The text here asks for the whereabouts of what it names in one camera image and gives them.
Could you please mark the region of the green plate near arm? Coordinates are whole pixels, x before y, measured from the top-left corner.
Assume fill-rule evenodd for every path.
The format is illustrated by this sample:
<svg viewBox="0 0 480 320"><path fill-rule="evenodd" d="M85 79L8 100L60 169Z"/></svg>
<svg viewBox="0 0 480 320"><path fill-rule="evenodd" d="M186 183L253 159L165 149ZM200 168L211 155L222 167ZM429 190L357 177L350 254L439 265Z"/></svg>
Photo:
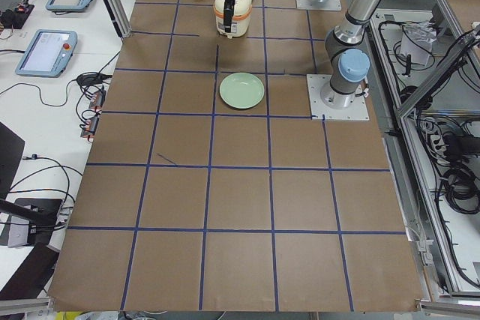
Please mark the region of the green plate near arm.
<svg viewBox="0 0 480 320"><path fill-rule="evenodd" d="M234 109L249 109L259 104L265 95L262 81L251 73L232 73L220 84L220 97Z"/></svg>

